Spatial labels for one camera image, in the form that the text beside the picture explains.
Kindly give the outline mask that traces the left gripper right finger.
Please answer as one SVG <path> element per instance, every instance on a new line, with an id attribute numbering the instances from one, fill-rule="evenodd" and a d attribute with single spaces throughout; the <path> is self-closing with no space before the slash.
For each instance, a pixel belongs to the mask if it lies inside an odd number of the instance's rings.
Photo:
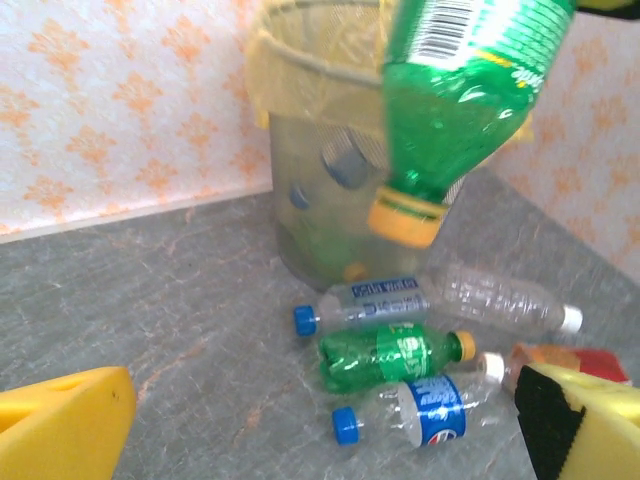
<path id="1" fill-rule="evenodd" d="M 639 477 L 639 389 L 548 364 L 524 366 L 515 405 L 539 479 Z"/>

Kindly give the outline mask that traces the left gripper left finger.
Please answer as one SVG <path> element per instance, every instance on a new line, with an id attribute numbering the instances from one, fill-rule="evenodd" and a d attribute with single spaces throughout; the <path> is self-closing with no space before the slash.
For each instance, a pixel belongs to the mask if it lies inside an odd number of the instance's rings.
<path id="1" fill-rule="evenodd" d="M 101 367 L 1 393 L 3 479 L 110 479 L 136 411 L 127 368 Z"/>

